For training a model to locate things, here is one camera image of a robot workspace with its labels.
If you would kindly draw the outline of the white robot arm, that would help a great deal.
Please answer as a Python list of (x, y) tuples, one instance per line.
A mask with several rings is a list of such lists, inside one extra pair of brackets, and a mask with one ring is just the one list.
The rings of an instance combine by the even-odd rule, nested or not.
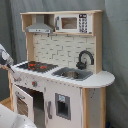
[(5, 48), (0, 44), (0, 68), (10, 71), (12, 74), (15, 73), (13, 66), (13, 59), (5, 50)]

